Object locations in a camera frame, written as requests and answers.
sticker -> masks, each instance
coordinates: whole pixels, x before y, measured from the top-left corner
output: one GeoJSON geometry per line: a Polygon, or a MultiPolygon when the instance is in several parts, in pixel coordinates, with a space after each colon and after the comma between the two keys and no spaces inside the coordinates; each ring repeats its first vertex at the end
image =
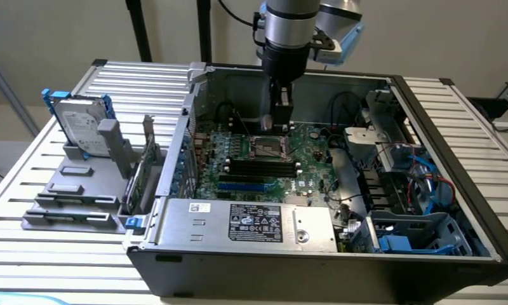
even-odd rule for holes
{"type": "Polygon", "coordinates": [[[228,237],[233,241],[281,243],[280,207],[232,204],[228,237]]]}
{"type": "Polygon", "coordinates": [[[190,212],[190,213],[209,213],[210,212],[210,203],[194,203],[194,202],[192,202],[189,204],[188,212],[190,212]]]}
{"type": "Polygon", "coordinates": [[[98,122],[87,113],[63,111],[61,113],[65,125],[69,129],[67,136],[73,137],[78,148],[91,156],[109,156],[107,145],[103,137],[98,134],[98,122]]]}

motherboard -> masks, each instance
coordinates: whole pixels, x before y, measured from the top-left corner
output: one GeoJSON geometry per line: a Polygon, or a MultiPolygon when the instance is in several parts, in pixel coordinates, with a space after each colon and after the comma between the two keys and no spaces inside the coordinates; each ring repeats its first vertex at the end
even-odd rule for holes
{"type": "Polygon", "coordinates": [[[201,121],[196,199],[330,207],[325,192],[337,186],[324,129],[298,124],[281,135],[254,135],[201,121]]]}

metal shelf rail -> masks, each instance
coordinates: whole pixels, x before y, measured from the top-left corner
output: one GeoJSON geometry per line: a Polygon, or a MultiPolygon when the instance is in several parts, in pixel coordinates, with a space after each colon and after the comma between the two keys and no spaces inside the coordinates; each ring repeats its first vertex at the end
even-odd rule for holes
{"type": "MultiPolygon", "coordinates": [[[[185,65],[107,62],[90,68],[73,93],[110,94],[121,129],[133,145],[144,143],[142,125],[137,122],[145,113],[153,114],[156,141],[165,148],[186,94],[186,71],[185,65]]],[[[454,87],[442,85],[437,79],[406,78],[406,83],[508,230],[504,143],[484,130],[454,87]]],[[[22,231],[23,211],[61,162],[63,141],[51,119],[0,183],[0,291],[47,295],[70,304],[186,302],[150,294],[123,253],[122,235],[22,231]]],[[[508,305],[508,280],[494,287],[468,287],[438,304],[508,305]]]]}

metal slatted shelf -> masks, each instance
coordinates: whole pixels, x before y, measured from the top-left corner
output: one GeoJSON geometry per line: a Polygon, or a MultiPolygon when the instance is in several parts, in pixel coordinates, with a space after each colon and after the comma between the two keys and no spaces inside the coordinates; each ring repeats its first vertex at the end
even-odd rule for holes
{"type": "MultiPolygon", "coordinates": [[[[107,62],[91,69],[75,93],[110,93],[121,129],[136,145],[144,141],[144,113],[153,113],[156,140],[166,148],[188,93],[186,71],[185,65],[107,62]]],[[[405,79],[484,194],[494,196],[498,185],[508,191],[508,157],[493,147],[476,121],[465,117],[456,97],[437,79],[405,79]]],[[[122,235],[19,228],[23,211],[63,157],[62,142],[63,135],[50,120],[0,184],[0,290],[43,294],[70,304],[161,304],[165,300],[150,295],[123,255],[122,235]]],[[[488,202],[508,228],[508,195],[488,198],[488,202]]],[[[438,304],[485,305],[493,300],[508,305],[508,280],[496,287],[462,289],[438,304]]]]}

white wall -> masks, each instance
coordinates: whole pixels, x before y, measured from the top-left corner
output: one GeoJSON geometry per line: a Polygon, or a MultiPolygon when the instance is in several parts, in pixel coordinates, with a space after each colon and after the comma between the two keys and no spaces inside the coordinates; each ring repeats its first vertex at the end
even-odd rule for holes
{"type": "MultiPolygon", "coordinates": [[[[260,0],[224,2],[250,20],[260,0]]],[[[196,1],[142,7],[154,60],[198,60],[196,1]]],[[[340,70],[445,77],[468,95],[496,94],[508,81],[508,0],[362,0],[361,8],[368,27],[340,70]]],[[[252,64],[250,30],[216,0],[212,23],[214,61],[252,64]]],[[[0,0],[0,70],[25,104],[39,105],[46,86],[71,89],[94,58],[138,60],[122,0],[0,0]]]]}

